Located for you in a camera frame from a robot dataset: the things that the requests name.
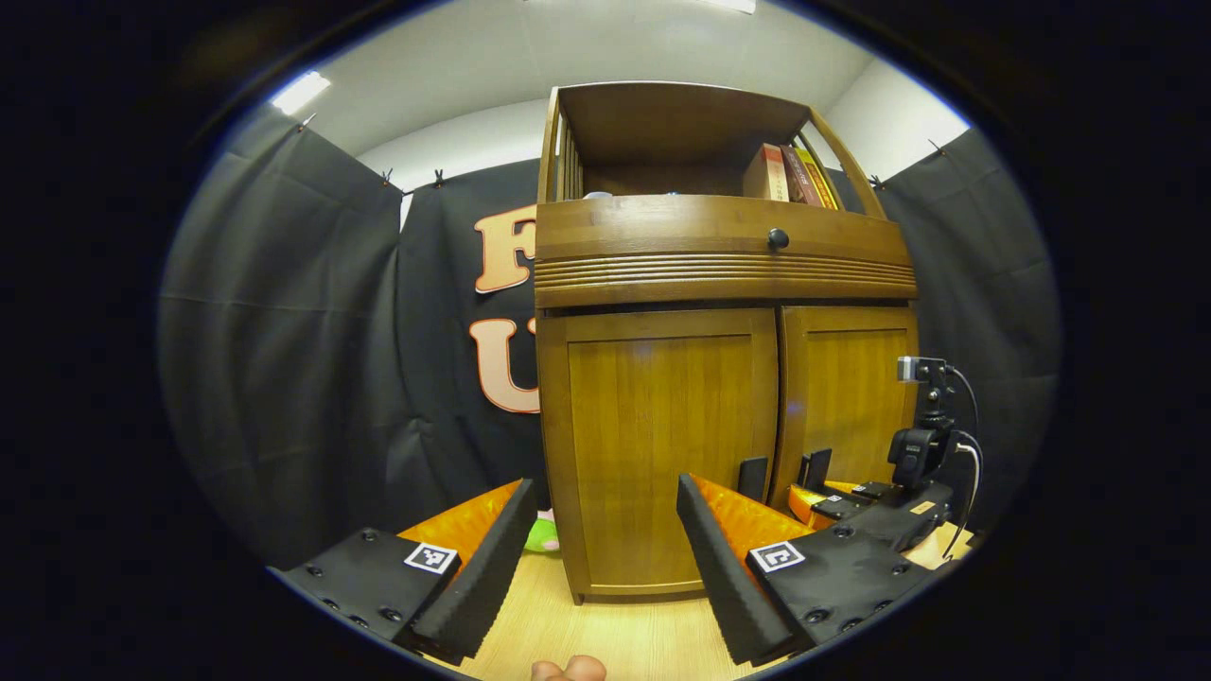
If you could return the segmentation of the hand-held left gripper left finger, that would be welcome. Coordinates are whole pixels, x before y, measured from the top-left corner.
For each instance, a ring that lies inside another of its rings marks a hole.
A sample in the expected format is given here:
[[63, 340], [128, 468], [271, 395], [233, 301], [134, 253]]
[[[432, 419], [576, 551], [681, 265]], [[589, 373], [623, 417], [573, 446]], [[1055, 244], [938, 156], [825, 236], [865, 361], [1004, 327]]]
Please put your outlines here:
[[534, 521], [534, 483], [516, 480], [403, 532], [355, 530], [270, 573], [331, 616], [459, 665], [480, 654]]

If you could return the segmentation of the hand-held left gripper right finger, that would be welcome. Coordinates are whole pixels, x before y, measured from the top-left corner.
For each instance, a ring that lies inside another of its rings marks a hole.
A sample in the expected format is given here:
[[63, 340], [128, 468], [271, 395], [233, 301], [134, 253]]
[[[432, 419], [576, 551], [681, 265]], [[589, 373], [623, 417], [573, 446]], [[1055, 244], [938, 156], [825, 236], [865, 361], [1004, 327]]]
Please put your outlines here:
[[851, 522], [810, 530], [683, 474], [677, 514], [731, 660], [799, 656], [917, 599], [939, 578]]

